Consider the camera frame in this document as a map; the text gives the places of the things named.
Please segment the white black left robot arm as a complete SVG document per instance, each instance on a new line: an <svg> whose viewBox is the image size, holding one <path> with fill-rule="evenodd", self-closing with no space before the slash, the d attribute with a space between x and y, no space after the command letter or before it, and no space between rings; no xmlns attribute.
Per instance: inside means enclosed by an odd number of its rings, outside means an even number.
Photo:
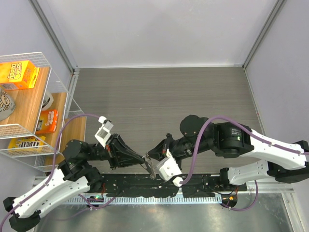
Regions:
<svg viewBox="0 0 309 232"><path fill-rule="evenodd" d="M106 145L71 140L63 150L64 160L36 187L20 197L3 201L5 217L17 232L27 232L39 224L48 212L64 201L81 193L98 192L104 178L90 161L107 160L112 169L144 163L141 155L127 146L119 134L108 139Z"/></svg>

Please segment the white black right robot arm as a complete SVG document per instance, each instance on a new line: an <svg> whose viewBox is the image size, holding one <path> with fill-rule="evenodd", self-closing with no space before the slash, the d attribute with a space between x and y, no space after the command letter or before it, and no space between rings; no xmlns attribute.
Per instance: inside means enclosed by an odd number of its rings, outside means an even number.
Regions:
<svg viewBox="0 0 309 232"><path fill-rule="evenodd" d="M306 141L290 144L271 139L225 116L189 115L180 123L180 132L182 138L174 140L167 134L148 151L149 157L159 162L156 170L160 177L177 187L191 180L198 154L209 150L225 159L258 159L241 167L222 168L218 184L223 190L269 177L281 183L297 183L309 177Z"/></svg>

